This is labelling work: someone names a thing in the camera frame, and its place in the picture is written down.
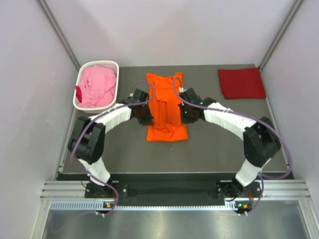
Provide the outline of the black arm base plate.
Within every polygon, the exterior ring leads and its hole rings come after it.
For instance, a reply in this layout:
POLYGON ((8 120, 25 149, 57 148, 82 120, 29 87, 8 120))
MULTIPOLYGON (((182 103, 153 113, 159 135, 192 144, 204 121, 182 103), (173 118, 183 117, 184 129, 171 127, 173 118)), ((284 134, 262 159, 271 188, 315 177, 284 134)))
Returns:
POLYGON ((116 196, 116 189, 123 201, 138 196, 199 196, 208 199, 236 199, 240 197, 260 196, 258 182, 253 182, 247 187, 240 186, 233 181, 213 180, 120 180, 110 179, 106 184, 98 185, 93 181, 86 184, 85 198, 108 198, 116 196))

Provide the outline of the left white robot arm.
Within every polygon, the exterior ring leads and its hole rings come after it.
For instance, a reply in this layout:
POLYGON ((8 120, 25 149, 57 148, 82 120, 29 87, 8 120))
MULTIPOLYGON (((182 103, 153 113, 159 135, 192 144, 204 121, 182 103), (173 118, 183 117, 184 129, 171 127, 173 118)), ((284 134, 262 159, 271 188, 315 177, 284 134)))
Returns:
POLYGON ((111 174, 102 159, 105 134, 121 123, 137 119, 140 125, 151 125, 149 94, 136 89, 112 108, 92 117, 79 117, 73 127, 68 151, 84 166, 89 183, 85 186, 85 198, 109 198, 115 195, 111 174))

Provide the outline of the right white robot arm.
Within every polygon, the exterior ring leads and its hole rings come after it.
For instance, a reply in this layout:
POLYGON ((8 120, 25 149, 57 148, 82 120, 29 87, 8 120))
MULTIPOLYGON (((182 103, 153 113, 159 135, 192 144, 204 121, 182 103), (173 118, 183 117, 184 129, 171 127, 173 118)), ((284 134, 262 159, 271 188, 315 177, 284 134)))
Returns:
POLYGON ((201 119, 220 126, 243 141, 245 160, 241 168, 230 182, 217 186, 217 190, 226 198, 246 196, 251 191, 250 184, 281 149, 279 138, 271 131, 271 120, 233 114, 231 109, 212 98, 201 99, 192 88, 185 90, 180 87, 178 96, 181 98, 178 106, 183 124, 201 119))

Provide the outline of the orange t shirt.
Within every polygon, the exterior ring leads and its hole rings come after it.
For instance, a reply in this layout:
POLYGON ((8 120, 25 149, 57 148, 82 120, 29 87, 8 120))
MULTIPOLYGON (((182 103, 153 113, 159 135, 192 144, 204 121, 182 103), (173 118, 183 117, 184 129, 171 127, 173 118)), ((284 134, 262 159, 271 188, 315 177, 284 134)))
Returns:
POLYGON ((183 73, 163 77, 148 73, 146 79, 152 85, 149 88, 149 108, 154 124, 148 127, 147 141, 175 142, 187 140, 186 125, 181 123, 179 104, 181 100, 175 94, 183 85, 183 73))

